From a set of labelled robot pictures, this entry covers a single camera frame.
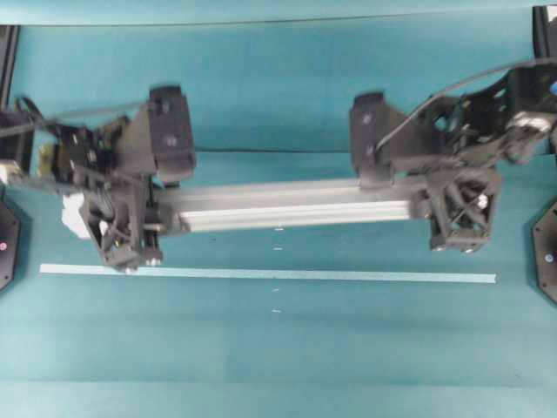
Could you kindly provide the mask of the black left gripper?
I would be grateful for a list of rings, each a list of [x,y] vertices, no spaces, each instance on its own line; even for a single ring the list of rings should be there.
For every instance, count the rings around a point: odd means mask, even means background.
[[[50,182],[79,195],[78,214],[106,266],[120,271],[157,264],[158,235],[191,231],[172,207],[155,202],[152,177],[189,179],[196,167],[186,95],[179,85],[150,90],[134,118],[119,117],[93,130],[40,118],[57,139]]]

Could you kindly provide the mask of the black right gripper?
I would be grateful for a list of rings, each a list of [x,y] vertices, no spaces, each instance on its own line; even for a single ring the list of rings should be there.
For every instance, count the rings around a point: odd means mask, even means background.
[[[421,176],[410,198],[413,219],[429,219],[434,251],[474,253],[490,239],[501,159],[518,161],[522,71],[459,97],[430,98],[407,115],[382,91],[357,96],[349,112],[352,168],[361,187],[388,187]]]

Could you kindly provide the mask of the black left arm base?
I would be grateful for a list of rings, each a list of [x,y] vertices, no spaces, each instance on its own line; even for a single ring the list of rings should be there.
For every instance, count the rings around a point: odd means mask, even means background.
[[[3,201],[0,221],[0,289],[3,291],[14,279],[21,222]]]

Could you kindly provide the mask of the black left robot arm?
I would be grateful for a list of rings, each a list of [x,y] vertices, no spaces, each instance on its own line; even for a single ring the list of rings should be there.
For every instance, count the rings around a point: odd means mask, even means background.
[[[163,259],[158,238],[173,228],[156,192],[177,188],[196,167],[186,95],[151,89],[133,118],[90,128],[46,118],[27,97],[1,112],[1,180],[84,201],[77,209],[105,266],[131,271]]]

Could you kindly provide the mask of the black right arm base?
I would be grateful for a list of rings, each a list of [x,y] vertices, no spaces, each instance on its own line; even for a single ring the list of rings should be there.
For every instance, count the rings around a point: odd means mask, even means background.
[[[538,288],[554,303],[556,293],[556,203],[534,224],[534,260]]]

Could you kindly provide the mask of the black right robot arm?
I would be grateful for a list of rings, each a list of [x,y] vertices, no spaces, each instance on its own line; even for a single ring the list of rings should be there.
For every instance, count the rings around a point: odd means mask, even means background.
[[[352,167],[366,189],[387,188],[397,175],[422,185],[413,213],[431,221],[434,251],[473,253],[490,239],[503,159],[524,165],[538,144],[556,140],[556,63],[510,66],[488,87],[453,96],[434,93],[411,113],[380,91],[357,96],[350,110]]]

